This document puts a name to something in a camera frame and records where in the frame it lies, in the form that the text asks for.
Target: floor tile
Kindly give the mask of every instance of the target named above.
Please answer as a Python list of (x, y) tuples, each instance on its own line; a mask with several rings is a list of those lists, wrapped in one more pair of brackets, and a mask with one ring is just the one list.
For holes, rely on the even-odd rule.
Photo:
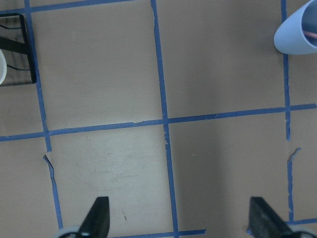
[(0, 11), (24, 8), (24, 0), (10, 0), (0, 2)]
[(57, 232), (52, 184), (42, 138), (1, 142), (2, 237), (53, 237)]
[(0, 87), (0, 135), (43, 131), (36, 86)]
[(109, 196), (109, 237), (173, 230), (161, 125), (51, 140), (65, 226), (80, 224), (97, 196)]
[(161, 118), (150, 1), (32, 19), (49, 129)]
[(317, 188), (317, 111), (292, 112), (292, 139), (290, 148), (302, 148), (293, 160), (293, 196), (295, 220), (317, 218), (315, 206)]
[(158, 0), (170, 117), (281, 107), (280, 2)]
[(180, 230), (245, 237), (251, 196), (288, 219), (283, 124), (273, 114), (170, 125)]

